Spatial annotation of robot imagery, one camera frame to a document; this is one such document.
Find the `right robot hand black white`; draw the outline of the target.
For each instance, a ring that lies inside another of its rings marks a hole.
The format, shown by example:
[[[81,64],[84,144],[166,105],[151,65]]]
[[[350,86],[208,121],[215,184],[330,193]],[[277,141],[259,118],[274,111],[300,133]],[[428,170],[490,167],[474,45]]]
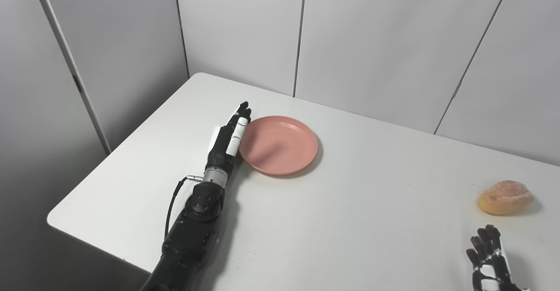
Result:
[[[501,233],[488,224],[477,229],[477,236],[470,238],[471,249],[466,250],[472,263],[472,287],[475,291],[529,291],[512,280]]]

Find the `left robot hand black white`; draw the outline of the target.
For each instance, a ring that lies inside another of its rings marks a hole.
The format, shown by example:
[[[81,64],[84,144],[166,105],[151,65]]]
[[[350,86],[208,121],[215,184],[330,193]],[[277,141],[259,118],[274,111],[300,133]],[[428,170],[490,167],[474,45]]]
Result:
[[[243,135],[251,122],[251,113],[249,102],[242,102],[228,123],[218,128],[207,157],[205,170],[218,168],[229,176],[232,174]]]

